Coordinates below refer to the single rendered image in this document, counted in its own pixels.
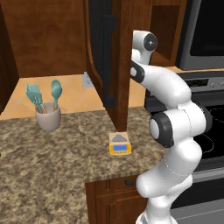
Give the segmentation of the steel microwave oven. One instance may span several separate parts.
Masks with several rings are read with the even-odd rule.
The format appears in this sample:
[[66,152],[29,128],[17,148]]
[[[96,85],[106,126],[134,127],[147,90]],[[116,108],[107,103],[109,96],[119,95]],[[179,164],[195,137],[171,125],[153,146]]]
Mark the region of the steel microwave oven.
[[175,66],[224,68],[224,0],[187,0]]

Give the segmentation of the teal spoon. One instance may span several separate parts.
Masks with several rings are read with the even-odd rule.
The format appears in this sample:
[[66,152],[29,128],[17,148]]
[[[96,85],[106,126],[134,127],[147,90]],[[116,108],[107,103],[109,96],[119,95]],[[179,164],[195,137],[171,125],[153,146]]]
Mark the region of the teal spoon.
[[54,80],[51,84],[51,94],[54,99],[54,109],[58,108],[58,99],[60,98],[62,94],[62,86],[58,80]]

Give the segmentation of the grey wall socket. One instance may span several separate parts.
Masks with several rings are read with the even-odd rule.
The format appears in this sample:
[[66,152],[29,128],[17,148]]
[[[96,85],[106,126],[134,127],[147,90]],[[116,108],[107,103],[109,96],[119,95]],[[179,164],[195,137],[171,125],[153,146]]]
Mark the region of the grey wall socket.
[[88,76],[88,73],[85,72],[82,75],[82,86],[84,88],[92,88],[94,86],[93,82],[91,81],[90,77]]

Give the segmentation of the teal slotted spatula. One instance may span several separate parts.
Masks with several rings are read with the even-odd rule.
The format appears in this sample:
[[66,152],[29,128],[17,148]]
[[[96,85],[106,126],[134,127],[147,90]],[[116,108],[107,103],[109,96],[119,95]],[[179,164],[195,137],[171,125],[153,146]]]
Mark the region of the teal slotted spatula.
[[30,85],[28,84],[26,87],[26,95],[29,100],[35,105],[35,108],[39,113],[46,114],[46,108],[42,101],[42,94],[39,91],[38,85]]

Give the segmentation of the wooden wall cabinet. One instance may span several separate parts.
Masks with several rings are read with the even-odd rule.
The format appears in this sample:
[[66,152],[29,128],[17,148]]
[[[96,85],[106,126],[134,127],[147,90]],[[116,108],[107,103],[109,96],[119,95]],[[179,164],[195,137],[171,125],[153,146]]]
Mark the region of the wooden wall cabinet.
[[[119,26],[148,30],[158,46],[151,63],[175,65],[187,0],[112,0]],[[20,77],[81,74],[85,57],[84,4],[94,15],[106,0],[0,0],[0,36],[10,39]]]

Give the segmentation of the black stove with oven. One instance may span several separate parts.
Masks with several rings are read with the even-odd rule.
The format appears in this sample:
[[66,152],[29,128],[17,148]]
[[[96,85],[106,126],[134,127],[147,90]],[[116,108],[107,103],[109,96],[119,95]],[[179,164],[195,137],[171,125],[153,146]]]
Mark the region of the black stove with oven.
[[[202,149],[195,170],[219,167],[224,174],[224,72],[182,73],[178,76],[191,89],[192,102],[206,108],[213,121],[209,131],[193,138]],[[153,115],[164,111],[164,104],[152,104]]]

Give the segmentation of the open wooden cabinet door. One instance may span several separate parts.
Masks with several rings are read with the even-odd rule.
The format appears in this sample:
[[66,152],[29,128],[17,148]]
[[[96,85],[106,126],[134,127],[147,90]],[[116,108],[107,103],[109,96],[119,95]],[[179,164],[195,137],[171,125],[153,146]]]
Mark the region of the open wooden cabinet door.
[[152,0],[83,0],[87,74],[103,103],[102,17],[115,16],[110,83],[114,106],[107,110],[115,129],[127,129],[133,31],[148,31]]

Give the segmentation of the wooden base cabinet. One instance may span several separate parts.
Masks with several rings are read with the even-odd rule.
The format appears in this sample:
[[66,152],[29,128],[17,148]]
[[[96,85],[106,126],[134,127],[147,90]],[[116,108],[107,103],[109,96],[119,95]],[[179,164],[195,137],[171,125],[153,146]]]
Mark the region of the wooden base cabinet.
[[137,175],[112,178],[85,184],[89,224],[136,224],[147,199],[142,198],[135,185]]

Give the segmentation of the grey utensil pot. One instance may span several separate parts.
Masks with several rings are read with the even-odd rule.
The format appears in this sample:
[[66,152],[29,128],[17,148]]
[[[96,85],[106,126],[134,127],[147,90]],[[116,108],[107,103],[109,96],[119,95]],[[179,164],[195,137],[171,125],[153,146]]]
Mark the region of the grey utensil pot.
[[37,123],[42,130],[46,131],[56,130],[60,126],[61,121],[60,108],[57,108],[55,111],[53,111],[52,102],[45,102],[44,106],[47,111],[46,114],[35,112]]

